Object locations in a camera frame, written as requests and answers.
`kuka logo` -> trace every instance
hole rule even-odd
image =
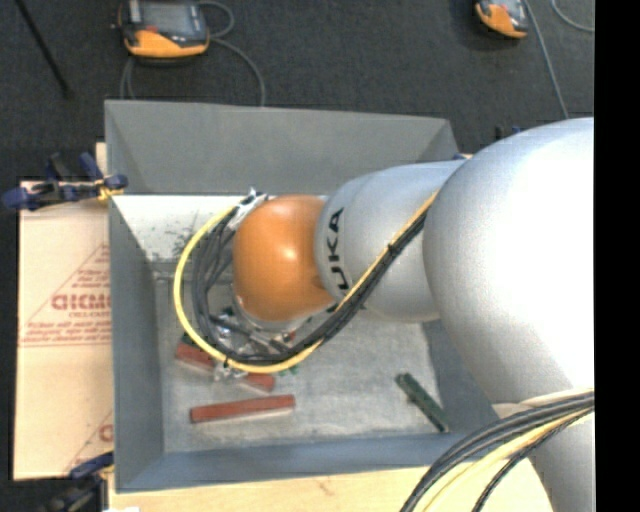
[[[327,237],[327,248],[329,249],[329,262],[333,263],[331,265],[331,272],[336,278],[336,282],[338,284],[338,288],[340,290],[348,290],[349,283],[347,283],[347,278],[344,275],[344,271],[339,266],[340,265],[340,255],[338,254],[338,233],[340,231],[340,216],[344,208],[340,208],[336,211],[331,218],[329,219],[329,229],[333,231],[336,236],[333,240]]]

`orange device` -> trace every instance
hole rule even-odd
[[[200,4],[192,0],[128,0],[118,18],[124,44],[135,57],[175,62],[209,46]]]
[[[489,28],[508,37],[527,35],[528,17],[521,0],[476,0],[475,11]]]

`cardboard sheet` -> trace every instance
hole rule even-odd
[[[14,479],[113,448],[107,207],[21,212]]]

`yellow cable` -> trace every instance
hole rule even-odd
[[[183,303],[182,303],[182,276],[184,274],[184,269],[185,269],[185,267],[187,265],[187,261],[189,260],[189,256],[193,252],[193,249],[198,244],[198,242],[200,242],[200,240],[216,224],[218,224],[226,215],[231,213],[231,211],[234,208],[235,207],[232,206],[232,207],[228,208],[227,210],[225,210],[225,211],[219,213],[218,215],[215,215],[211,219],[209,219],[196,232],[196,234],[191,238],[191,240],[189,240],[189,243],[187,243],[186,247],[184,248],[184,251],[182,251],[182,254],[180,255],[180,259],[178,260],[178,265],[176,266],[176,273],[175,273],[174,281],[173,281],[173,302],[174,302],[176,314],[178,315],[178,320],[180,321],[180,324],[184,328],[185,332],[196,343],[196,345],[198,345],[202,350],[204,350],[207,354],[209,354],[211,357],[217,359],[218,361],[226,362],[232,368],[236,368],[238,370],[246,371],[246,372],[253,372],[253,373],[273,373],[273,372],[286,370],[286,369],[298,364],[303,359],[305,359],[311,352],[313,352],[313,350],[316,349],[317,346],[319,346],[322,343],[322,339],[317,341],[316,343],[314,343],[310,347],[306,348],[305,350],[303,350],[299,354],[293,356],[292,358],[287,359],[286,361],[283,361],[282,363],[276,363],[276,364],[265,365],[265,366],[245,364],[245,363],[241,363],[239,361],[235,361],[234,359],[229,358],[223,352],[220,352],[219,350],[216,350],[211,345],[209,345],[209,343],[207,343],[200,336],[200,334],[198,332],[196,332],[196,330],[193,328],[193,326],[189,322],[189,319],[187,318],[187,315],[186,315],[186,313],[184,311],[184,306],[183,306]]]
[[[477,477],[479,474],[482,474],[489,468],[492,468],[492,473],[495,474],[509,462],[508,457],[516,453],[518,450],[531,445],[542,436],[544,436],[547,432],[553,430],[554,428],[570,420],[571,418],[575,418],[581,414],[584,414],[585,411],[586,409],[582,409],[581,411],[570,413],[566,416],[563,416],[562,418],[545,423],[544,425],[532,429],[517,437],[516,439],[505,443],[499,448],[496,448],[492,452],[485,455],[479,461],[471,464],[461,473],[455,474],[452,478],[449,479],[448,482],[440,486],[436,493],[427,493],[421,500],[424,501],[426,499],[426,502],[424,503],[424,507],[422,509],[423,512],[436,512],[443,505],[443,502],[447,499],[447,497],[451,496],[456,488],[464,485],[465,482],[468,482],[469,480],[473,480],[475,477]]]
[[[402,226],[402,228],[400,228],[400,230],[398,232],[396,232],[396,234],[394,235],[394,237],[391,239],[391,242],[389,243],[389,245],[393,245],[394,243],[396,243],[398,241],[398,239],[405,233],[405,231],[407,231],[409,229],[409,227],[411,226],[411,224],[413,224],[416,219],[418,217],[420,217],[420,215],[423,215],[428,209],[429,207],[433,204],[433,202],[436,200],[436,196],[438,195],[438,190],[436,190],[433,194],[431,194],[429,196],[429,198],[422,203],[422,205],[420,206],[420,208],[418,208],[415,213],[411,216],[411,218],[406,222],[406,224],[404,226]],[[373,272],[373,270],[375,269],[375,267],[378,265],[378,263],[380,263],[380,261],[382,260],[382,258],[384,258],[386,256],[386,254],[389,252],[389,248],[385,247],[380,254],[378,254],[378,257],[375,259],[375,261],[369,266],[369,268],[364,272],[364,274],[362,274],[360,276],[360,279],[358,279],[358,281],[356,282],[356,284],[354,284],[351,289],[349,290],[349,292],[344,296],[344,298],[342,299],[342,301],[340,301],[340,304],[338,304],[338,307],[336,308],[336,311],[338,311],[357,291],[358,289],[362,286],[362,283],[364,282],[364,280],[369,277],[369,274],[371,274],[371,272]]]
[[[527,398],[520,402],[520,405],[524,405],[527,407],[540,407],[542,405],[551,404],[558,400],[563,400],[566,398],[572,398],[577,395],[581,395],[583,393],[588,393],[590,391],[595,391],[594,387],[581,387],[581,388],[570,388],[563,391],[557,391],[555,393],[549,393],[547,395],[534,396],[532,398]]]
[[[415,220],[422,214],[424,214],[427,209],[433,204],[437,195],[437,191],[434,192],[421,206],[416,210],[416,212],[412,215],[411,219],[395,234],[393,239],[391,240],[391,244],[395,243],[407,229],[415,222]],[[184,269],[186,267],[187,261],[193,252],[193,249],[196,247],[198,242],[215,226],[217,225],[226,215],[231,213],[231,211],[235,208],[232,206],[227,210],[215,215],[211,219],[209,219],[197,232],[191,240],[187,243],[186,247],[182,251],[180,255],[180,259],[178,260],[178,265],[176,266],[176,272],[173,281],[173,302],[176,310],[176,314],[178,316],[178,320],[180,324],[184,328],[185,332],[189,335],[189,337],[198,345],[202,350],[204,350],[211,357],[221,361],[223,363],[228,364],[230,367],[235,368],[237,370],[252,372],[252,373],[275,373],[282,370],[287,370],[292,366],[295,366],[299,362],[306,359],[311,352],[313,352],[316,348],[318,348],[324,341],[324,338],[320,338],[313,345],[310,345],[306,349],[302,350],[295,356],[287,359],[286,361],[282,361],[280,363],[274,363],[270,365],[253,365],[247,363],[241,363],[240,361],[236,361],[230,357],[228,357],[223,352],[216,350],[209,343],[207,343],[200,334],[193,328],[187,315],[184,311],[184,306],[182,303],[182,276],[184,274]],[[349,292],[345,295],[345,297],[340,301],[338,306],[336,307],[336,311],[340,310],[347,301],[358,291],[358,289],[362,286],[362,283],[365,279],[373,272],[376,265],[382,260],[382,258],[389,251],[388,247],[385,247],[384,250],[378,255],[376,260],[369,266],[369,268],[362,274],[358,282],[351,287]]]

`black carpet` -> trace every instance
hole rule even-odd
[[[23,0],[73,96],[63,96],[15,0],[1,0],[0,192],[41,177],[47,157],[77,156],[104,136],[103,101],[117,97],[127,54],[115,27],[117,0]],[[558,0],[593,25],[594,2]],[[595,35],[571,27],[549,0],[529,0],[536,32],[507,40],[488,31],[470,0],[226,0],[236,17],[225,37],[246,52],[266,84],[266,104],[442,117],[458,147],[475,152],[510,134],[565,117],[594,115]],[[207,10],[215,31],[225,16]],[[137,66],[138,98],[255,105],[245,62],[212,45],[185,67]],[[28,511],[64,482],[11,482],[16,336],[16,222],[0,216],[0,512]]]

